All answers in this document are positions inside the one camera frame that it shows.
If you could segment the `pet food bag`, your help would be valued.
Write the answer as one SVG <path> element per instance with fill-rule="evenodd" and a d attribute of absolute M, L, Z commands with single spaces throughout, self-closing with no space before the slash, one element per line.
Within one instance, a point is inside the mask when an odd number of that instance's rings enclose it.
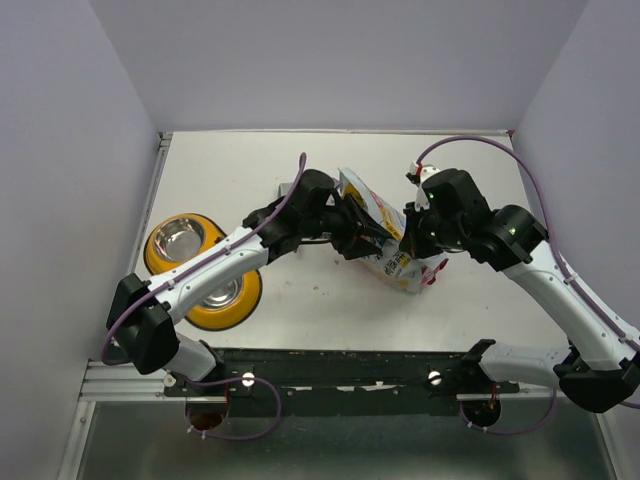
<path fill-rule="evenodd" d="M 433 285 L 437 274 L 449 261 L 447 254 L 412 259 L 409 254 L 400 251 L 406 225 L 404 214 L 370 189 L 349 168 L 339 170 L 338 185 L 342 197 L 353 196 L 369 216 L 391 235 L 390 238 L 375 238 L 376 245 L 381 249 L 379 254 L 360 259 L 370 272 L 409 294 L 420 294 L 425 287 Z"/>

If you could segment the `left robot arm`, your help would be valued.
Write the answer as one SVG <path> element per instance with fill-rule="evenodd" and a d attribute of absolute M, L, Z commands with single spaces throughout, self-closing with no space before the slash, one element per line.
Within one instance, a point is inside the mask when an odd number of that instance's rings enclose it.
<path fill-rule="evenodd" d="M 233 232 L 184 264 L 148 280 L 131 273 L 116 286 L 107 317 L 107 339 L 142 375 L 168 370 L 187 377 L 201 395 L 222 380 L 213 351 L 183 338 L 175 325 L 213 290 L 295 251 L 307 240 L 326 237 L 347 260 L 378 255 L 376 241 L 389 232 L 333 179 L 300 170 L 283 197 L 251 212 Z"/>

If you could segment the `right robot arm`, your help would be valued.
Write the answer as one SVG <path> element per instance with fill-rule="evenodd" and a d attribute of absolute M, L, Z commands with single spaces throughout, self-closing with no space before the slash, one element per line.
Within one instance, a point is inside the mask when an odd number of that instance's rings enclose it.
<path fill-rule="evenodd" d="M 639 387 L 639 331 L 584 284 L 556 253 L 548 230 L 526 209 L 491 209 L 471 175 L 456 168 L 415 167 L 414 201 L 401 211 L 375 194 L 353 171 L 339 173 L 342 197 L 363 208 L 382 232 L 367 261 L 402 282 L 417 268 L 435 270 L 449 253 L 466 252 L 521 287 L 565 333 L 559 349 L 489 342 L 464 362 L 460 379 L 480 392 L 494 381 L 560 390 L 579 407 L 604 413 Z"/>

